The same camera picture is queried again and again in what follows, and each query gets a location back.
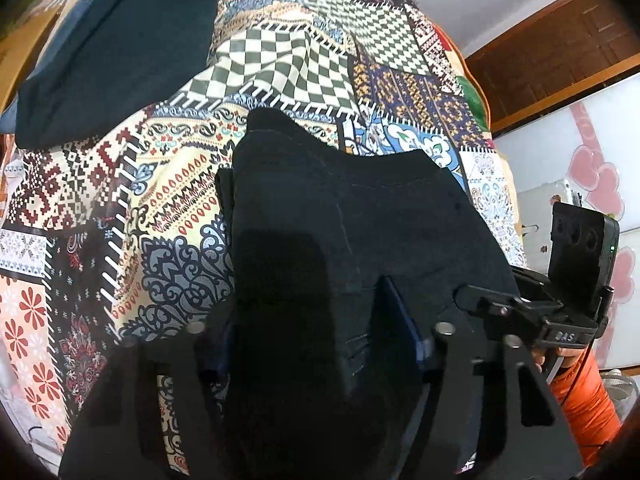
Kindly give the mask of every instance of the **black cable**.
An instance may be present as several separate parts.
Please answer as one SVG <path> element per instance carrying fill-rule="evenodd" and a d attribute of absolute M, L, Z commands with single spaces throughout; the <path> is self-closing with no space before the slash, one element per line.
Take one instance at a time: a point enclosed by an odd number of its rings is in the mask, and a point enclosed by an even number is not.
<path fill-rule="evenodd" d="M 589 358 L 589 354 L 591 353 L 591 348 L 593 347 L 593 342 L 594 341 L 595 341 L 595 339 L 592 339 L 591 342 L 589 343 L 589 346 L 587 347 L 587 351 L 586 351 L 586 354 L 584 355 L 584 359 L 582 360 L 582 363 L 580 364 L 580 369 L 578 370 L 578 373 L 575 375 L 574 381 L 571 383 L 571 387 L 569 387 L 569 391 L 566 393 L 566 395 L 564 396 L 564 399 L 560 403 L 560 407 L 561 408 L 564 406 L 564 403 L 566 402 L 566 400 L 571 395 L 571 392 L 574 390 L 574 387 L 577 384 L 578 379 L 580 378 L 580 374 L 582 373 L 582 370 L 584 370 L 584 365 L 587 364 L 587 359 Z"/>
<path fill-rule="evenodd" d="M 33 440 L 33 437 L 31 436 L 31 430 L 41 430 L 42 426 L 31 426 L 28 430 L 27 430 L 27 435 L 29 435 L 29 438 L 31 440 Z"/>

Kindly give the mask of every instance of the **black cloth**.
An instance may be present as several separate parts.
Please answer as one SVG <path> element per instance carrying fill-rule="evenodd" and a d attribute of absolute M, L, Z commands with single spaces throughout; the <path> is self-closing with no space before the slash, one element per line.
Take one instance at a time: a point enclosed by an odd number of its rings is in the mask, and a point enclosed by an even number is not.
<path fill-rule="evenodd" d="M 66 443 L 64 480 L 231 480 L 219 460 L 196 374 L 194 337 L 124 340 L 92 388 Z M 174 379 L 173 413 L 190 476 L 169 467 L 158 410 L 158 375 Z"/>
<path fill-rule="evenodd" d="M 18 147 L 104 136 L 206 68 L 216 0 L 95 0 L 18 90 Z"/>
<path fill-rule="evenodd" d="M 218 192 L 238 300 L 225 416 L 248 470 L 388 478 L 417 393 L 363 377 L 380 277 L 427 336 L 462 285 L 518 294 L 497 241 L 424 152 L 348 155 L 266 108 Z"/>

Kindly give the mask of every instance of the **red flower pattern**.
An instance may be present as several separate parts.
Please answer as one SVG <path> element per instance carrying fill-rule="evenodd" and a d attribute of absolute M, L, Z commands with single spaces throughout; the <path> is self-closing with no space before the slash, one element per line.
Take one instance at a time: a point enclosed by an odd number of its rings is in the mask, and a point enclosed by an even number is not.
<path fill-rule="evenodd" d="M 9 348 L 11 352 L 15 352 L 18 356 L 18 359 L 22 359 L 27 356 L 27 346 L 29 346 L 29 342 L 24 335 L 24 329 L 20 325 L 16 325 L 15 319 L 11 320 L 11 324 L 9 321 L 4 322 L 4 326 L 6 327 L 6 332 L 4 332 L 4 338 L 9 343 Z"/>
<path fill-rule="evenodd" d="M 36 384 L 39 384 L 38 389 L 41 394 L 47 394 L 49 400 L 53 400 L 54 397 L 56 399 L 60 398 L 60 394 L 58 390 L 60 389 L 60 385 L 58 381 L 53 375 L 53 372 L 49 369 L 45 368 L 44 363 L 40 363 L 39 365 L 33 365 L 33 371 L 35 372 L 33 375 L 33 380 Z"/>
<path fill-rule="evenodd" d="M 63 444 L 66 444 L 66 440 L 68 439 L 66 428 L 63 428 L 62 426 L 56 426 L 56 433 L 58 434 L 58 440 Z"/>
<path fill-rule="evenodd" d="M 27 402 L 31 405 L 33 413 L 38 415 L 40 418 L 49 418 L 49 409 L 46 404 L 43 404 L 42 397 L 33 393 L 31 388 L 25 388 L 24 393 Z"/>
<path fill-rule="evenodd" d="M 22 299 L 20 302 L 20 310 L 25 310 L 24 320 L 31 323 L 34 330 L 38 329 L 38 325 L 44 326 L 44 306 L 38 306 L 42 302 L 42 296 L 33 293 L 33 289 L 22 291 Z"/>
<path fill-rule="evenodd" d="M 80 269 L 80 256 L 78 253 L 69 254 L 69 260 L 72 268 Z"/>

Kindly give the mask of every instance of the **patterned bedsheet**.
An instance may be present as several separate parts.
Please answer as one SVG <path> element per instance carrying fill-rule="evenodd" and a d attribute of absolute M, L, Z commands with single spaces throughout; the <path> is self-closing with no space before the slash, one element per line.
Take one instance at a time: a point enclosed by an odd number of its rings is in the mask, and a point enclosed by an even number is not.
<path fill-rule="evenodd" d="M 526 266 L 486 102 L 413 0 L 218 5 L 209 68 L 173 96 L 103 138 L 22 153 L 0 230 L 0 333 L 61 450 L 124 335 L 171 336 L 233 290 L 214 178 L 256 107 L 354 155 L 424 150 Z M 171 379 L 158 386 L 168 459 L 187 473 Z"/>

